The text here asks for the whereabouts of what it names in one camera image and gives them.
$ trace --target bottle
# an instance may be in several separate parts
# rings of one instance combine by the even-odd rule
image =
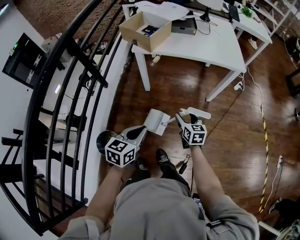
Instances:
[[[153,67],[159,60],[160,60],[160,55],[157,55],[150,63],[150,67]]]

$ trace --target hazard tape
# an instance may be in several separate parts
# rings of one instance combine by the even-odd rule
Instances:
[[[264,210],[263,199],[264,199],[264,193],[266,191],[266,185],[267,185],[267,180],[268,180],[268,161],[269,161],[268,135],[267,135],[266,121],[264,119],[264,113],[263,113],[263,106],[262,105],[261,105],[261,111],[262,111],[262,121],[263,121],[263,129],[264,129],[264,138],[265,138],[265,141],[266,141],[266,174],[265,174],[265,178],[264,178],[261,204],[260,204],[260,207],[259,207],[259,210],[258,210],[259,213],[262,213],[263,210]]]

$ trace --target gray shirt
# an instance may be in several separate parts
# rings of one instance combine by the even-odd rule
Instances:
[[[110,228],[96,217],[70,221],[61,240],[258,240],[256,218],[224,195],[206,215],[188,189],[172,179],[150,178],[118,195]]]

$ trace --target cardboard box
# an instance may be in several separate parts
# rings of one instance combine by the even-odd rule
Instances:
[[[149,25],[159,29],[148,37],[142,33],[142,30]],[[170,36],[171,27],[171,21],[143,11],[119,26],[124,40],[130,43],[136,40],[137,45],[148,52],[152,52]]]

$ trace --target white dustpan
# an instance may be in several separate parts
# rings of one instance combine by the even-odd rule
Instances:
[[[148,131],[161,136],[167,126],[162,123],[167,122],[169,119],[170,116],[168,114],[165,114],[160,110],[151,109],[144,122],[144,126],[147,127]]]

